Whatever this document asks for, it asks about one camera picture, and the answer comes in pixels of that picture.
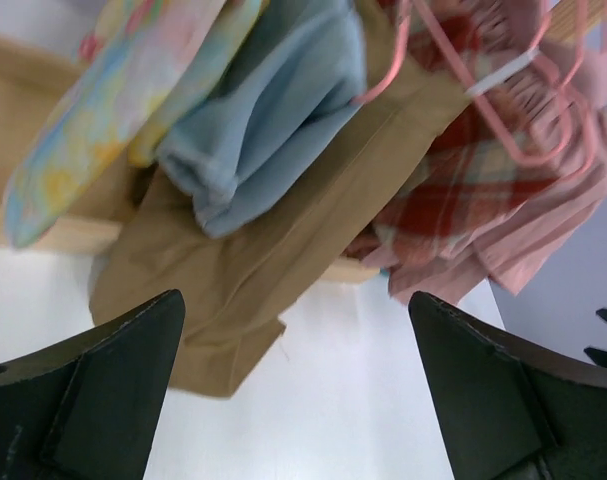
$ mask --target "pink fabric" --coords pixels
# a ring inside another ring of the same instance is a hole
[[[516,51],[523,51],[540,24],[537,0],[462,0],[471,12],[484,45],[506,63]],[[541,50],[561,70],[574,62],[574,49],[545,40]],[[573,135],[569,146],[549,163],[562,180],[532,197],[509,215],[484,225],[473,235],[451,245],[447,252],[428,264],[398,266],[399,259],[387,247],[366,257],[366,265],[396,264],[390,276],[390,293],[403,302],[423,290],[457,303],[475,285],[491,277],[517,294],[574,230],[584,223],[607,195],[607,57],[586,51],[572,85],[592,104],[587,121],[581,122],[572,105]],[[551,102],[553,92],[533,68],[527,68],[506,82],[509,94],[531,121],[530,134],[547,151],[558,144],[558,110]],[[593,164],[581,175],[571,177],[586,159],[582,128],[599,139]]]

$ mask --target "blue cloth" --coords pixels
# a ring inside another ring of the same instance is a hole
[[[350,0],[271,0],[217,89],[157,147],[220,237],[269,210],[357,112],[366,89]]]

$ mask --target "white clip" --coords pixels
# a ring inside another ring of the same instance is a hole
[[[539,47],[534,47],[532,50],[528,50],[525,53],[522,53],[514,60],[506,63],[501,68],[496,70],[495,72],[490,73],[488,76],[480,80],[478,83],[472,85],[468,90],[467,94],[470,97],[478,97],[483,95],[485,92],[490,90],[491,88],[496,87],[497,85],[502,84],[508,78],[510,78],[515,73],[520,72],[525,67],[527,67],[530,63],[534,61],[536,56],[539,54]]]

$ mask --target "red plaid shirt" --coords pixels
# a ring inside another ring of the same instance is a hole
[[[396,2],[378,1],[393,18],[394,10],[389,8]],[[467,15],[446,14],[440,23],[476,78],[494,70]],[[448,63],[425,30],[414,27],[408,51],[430,72],[449,71]],[[501,87],[487,95],[517,143],[527,148],[531,142],[525,115]],[[392,270],[400,265],[423,266],[439,256],[450,257],[469,243],[476,231],[506,217],[557,179],[545,167],[517,165],[476,107],[470,105],[435,139],[406,186],[350,244],[346,254],[364,259],[386,247],[397,264],[379,266],[391,266]]]

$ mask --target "khaki fabric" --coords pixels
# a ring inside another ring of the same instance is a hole
[[[394,32],[376,0],[355,3],[374,84],[388,69]],[[447,75],[406,61],[275,207],[221,239],[200,231],[190,199],[158,172],[98,279],[94,321],[178,288],[187,316],[171,386],[232,395],[283,332],[277,316],[394,196],[468,103]]]

